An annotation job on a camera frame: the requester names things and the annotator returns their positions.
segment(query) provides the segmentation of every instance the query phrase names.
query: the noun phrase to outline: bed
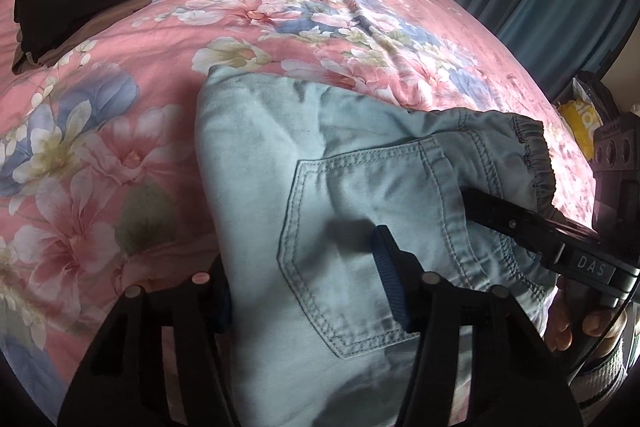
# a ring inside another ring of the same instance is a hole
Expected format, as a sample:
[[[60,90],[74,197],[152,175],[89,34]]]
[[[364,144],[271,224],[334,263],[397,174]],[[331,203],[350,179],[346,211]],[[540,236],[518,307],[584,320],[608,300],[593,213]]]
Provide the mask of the bed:
[[[175,285],[216,255],[193,140],[213,65],[412,110],[541,120],[554,203],[590,224],[594,182],[572,136],[510,52],[451,0],[154,0],[20,76],[13,4],[0,0],[0,348],[53,420],[123,289]]]

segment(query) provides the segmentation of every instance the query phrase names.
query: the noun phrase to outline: brown folded clothing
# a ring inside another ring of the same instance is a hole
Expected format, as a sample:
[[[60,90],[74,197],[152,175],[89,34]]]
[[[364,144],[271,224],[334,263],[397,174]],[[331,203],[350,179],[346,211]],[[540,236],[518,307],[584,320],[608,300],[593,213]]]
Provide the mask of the brown folded clothing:
[[[151,4],[151,1],[152,0],[127,0],[103,12],[97,13],[59,47],[46,52],[37,61],[33,60],[31,53],[23,53],[22,47],[18,44],[18,48],[15,51],[14,64],[11,68],[13,74],[21,74],[25,71],[35,70],[43,66],[50,68],[62,58],[62,55],[71,51],[78,44],[82,44],[85,40],[113,26],[116,22],[148,6]],[[22,41],[21,30],[18,31],[16,39],[18,42]]]

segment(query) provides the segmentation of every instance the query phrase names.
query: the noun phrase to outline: yellow bag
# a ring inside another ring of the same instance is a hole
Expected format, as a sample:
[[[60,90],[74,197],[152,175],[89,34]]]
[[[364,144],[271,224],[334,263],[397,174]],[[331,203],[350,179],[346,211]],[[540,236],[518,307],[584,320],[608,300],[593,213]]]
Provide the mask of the yellow bag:
[[[558,107],[566,123],[574,133],[574,137],[582,154],[588,161],[593,159],[593,132],[602,125],[600,115],[591,103],[583,99],[571,100]]]

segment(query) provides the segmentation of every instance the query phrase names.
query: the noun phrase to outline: pink bedsheet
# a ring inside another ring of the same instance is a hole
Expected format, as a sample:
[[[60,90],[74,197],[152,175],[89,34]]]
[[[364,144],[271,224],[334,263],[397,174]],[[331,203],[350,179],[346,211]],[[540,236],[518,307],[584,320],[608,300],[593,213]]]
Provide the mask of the pink bedsheet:
[[[0,0],[0,347],[52,418],[123,288],[174,285],[215,255],[193,150],[214,64],[420,110],[542,120],[555,203],[590,221],[594,184],[574,140],[510,52],[451,0],[155,0],[17,77],[13,3]]]

